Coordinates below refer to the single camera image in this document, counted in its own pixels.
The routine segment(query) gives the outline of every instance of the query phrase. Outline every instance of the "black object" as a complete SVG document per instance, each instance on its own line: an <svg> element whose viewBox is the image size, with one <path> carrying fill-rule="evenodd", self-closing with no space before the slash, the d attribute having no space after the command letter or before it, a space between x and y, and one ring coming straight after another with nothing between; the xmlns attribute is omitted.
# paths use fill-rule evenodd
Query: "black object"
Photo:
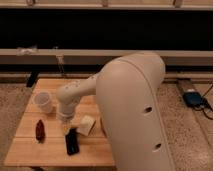
<svg viewBox="0 0 213 171"><path fill-rule="evenodd" d="M44 171L44 169L41 167L30 167L30 168L34 171Z"/></svg>
<svg viewBox="0 0 213 171"><path fill-rule="evenodd" d="M200 107L204 104L203 97L196 91L184 93L183 99L188 107Z"/></svg>
<svg viewBox="0 0 213 171"><path fill-rule="evenodd" d="M27 80L27 87L32 87L33 84L36 82L37 77L38 77L39 71L33 71Z"/></svg>
<svg viewBox="0 0 213 171"><path fill-rule="evenodd" d="M73 155L79 152L76 128L70 129L69 134L65 136L66 139L66 147L67 147L67 154Z"/></svg>

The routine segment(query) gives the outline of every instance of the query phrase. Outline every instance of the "black wall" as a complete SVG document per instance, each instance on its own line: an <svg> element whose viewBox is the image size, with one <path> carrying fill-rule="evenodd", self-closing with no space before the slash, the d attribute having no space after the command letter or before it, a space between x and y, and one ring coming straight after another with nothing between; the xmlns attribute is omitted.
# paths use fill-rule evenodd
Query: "black wall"
<svg viewBox="0 0 213 171"><path fill-rule="evenodd" d="M0 48L213 50L213 11L0 9Z"/></svg>

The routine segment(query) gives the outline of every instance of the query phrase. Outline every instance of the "white cup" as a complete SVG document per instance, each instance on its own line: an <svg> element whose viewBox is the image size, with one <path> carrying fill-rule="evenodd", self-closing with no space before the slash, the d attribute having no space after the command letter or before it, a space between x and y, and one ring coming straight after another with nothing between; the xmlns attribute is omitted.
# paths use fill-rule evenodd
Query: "white cup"
<svg viewBox="0 0 213 171"><path fill-rule="evenodd" d="M33 102L43 113L48 114L53 110L51 95L46 91L37 93L33 98Z"/></svg>

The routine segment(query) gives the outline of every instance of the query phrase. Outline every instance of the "paper cup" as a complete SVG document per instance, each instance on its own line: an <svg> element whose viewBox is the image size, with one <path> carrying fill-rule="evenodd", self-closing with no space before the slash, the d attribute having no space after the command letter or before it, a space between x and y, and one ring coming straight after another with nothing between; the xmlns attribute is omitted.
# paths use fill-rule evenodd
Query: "paper cup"
<svg viewBox="0 0 213 171"><path fill-rule="evenodd" d="M48 92L37 93L33 98L33 102L43 113L48 114L53 110L51 96Z"/></svg>
<svg viewBox="0 0 213 171"><path fill-rule="evenodd" d="M61 122L68 122L68 121L72 120L75 115L75 110L72 109L72 111L73 111L73 113L63 114L63 113L59 112L59 108L57 107L56 118L59 119Z"/></svg>

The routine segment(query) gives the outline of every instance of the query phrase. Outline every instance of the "sponge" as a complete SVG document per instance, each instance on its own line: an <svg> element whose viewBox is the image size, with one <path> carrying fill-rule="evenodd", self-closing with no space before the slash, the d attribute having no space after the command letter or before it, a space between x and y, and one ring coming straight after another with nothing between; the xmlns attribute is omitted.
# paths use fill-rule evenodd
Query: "sponge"
<svg viewBox="0 0 213 171"><path fill-rule="evenodd" d="M94 124L95 119L91 116L86 115L81 120L76 131L82 135L88 136Z"/></svg>

